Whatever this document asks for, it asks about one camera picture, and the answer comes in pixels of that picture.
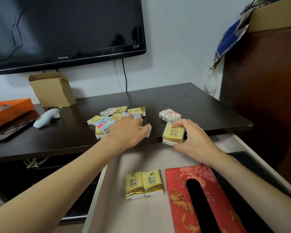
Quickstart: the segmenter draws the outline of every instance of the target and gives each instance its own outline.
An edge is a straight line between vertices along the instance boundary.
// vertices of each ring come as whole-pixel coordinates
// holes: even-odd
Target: tv frame
[[[139,8],[136,10],[136,12],[137,14],[140,14],[140,18],[141,18],[141,21],[140,21],[141,26],[138,27],[139,44],[99,49],[99,50],[94,51],[90,55],[83,55],[82,53],[77,53],[75,55],[69,55],[68,57],[70,58],[68,59],[66,59],[66,57],[51,56],[51,57],[48,57],[49,59],[45,59],[44,60],[45,62],[43,63],[41,63],[41,61],[40,62],[39,61],[13,62],[13,63],[10,63],[10,66],[5,67],[6,64],[2,62],[2,66],[0,66],[0,75],[60,69],[60,68],[86,65],[86,64],[92,64],[92,63],[98,63],[98,62],[104,62],[104,61],[112,61],[112,60],[122,59],[126,57],[145,54],[146,44],[145,44],[145,31],[144,31],[144,24],[143,24],[141,0],[138,0],[138,2],[139,2]]]

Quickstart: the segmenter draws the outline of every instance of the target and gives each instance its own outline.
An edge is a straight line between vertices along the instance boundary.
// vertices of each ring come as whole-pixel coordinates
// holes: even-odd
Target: tv screen
[[[145,52],[141,0],[0,0],[0,74]]]

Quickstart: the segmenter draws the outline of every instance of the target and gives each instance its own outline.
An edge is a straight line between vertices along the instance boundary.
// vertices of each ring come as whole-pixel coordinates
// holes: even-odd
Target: orange tray
[[[0,126],[12,121],[28,111],[34,110],[31,99],[20,99],[12,101],[0,101],[0,108],[2,105],[11,105],[10,108],[0,111]]]

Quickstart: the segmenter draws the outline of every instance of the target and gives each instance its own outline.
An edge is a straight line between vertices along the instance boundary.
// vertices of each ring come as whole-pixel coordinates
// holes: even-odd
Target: dark wooden table
[[[51,125],[41,129],[31,126],[10,141],[0,143],[0,162],[83,153],[97,142],[95,127],[86,121],[109,107],[125,105],[128,108],[146,108],[143,124],[150,123],[152,132],[149,138],[142,141],[143,144],[162,142],[166,122],[159,118],[159,112],[164,109],[172,109],[180,113],[182,118],[191,119],[208,135],[253,128],[253,123],[248,119],[194,84],[183,83],[77,99],[73,106],[60,108],[61,118],[52,120]],[[35,105],[35,109],[18,118],[18,121],[37,119],[47,110],[39,104]]]

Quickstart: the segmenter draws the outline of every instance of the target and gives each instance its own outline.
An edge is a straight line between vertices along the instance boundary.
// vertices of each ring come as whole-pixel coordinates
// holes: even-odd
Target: white drawer
[[[239,137],[226,134],[211,139],[226,153],[247,151],[291,193],[291,185]],[[125,200],[125,175],[160,169],[166,190],[165,169],[197,164],[197,161],[162,143],[128,150],[102,170],[82,233],[174,232],[167,193]]]

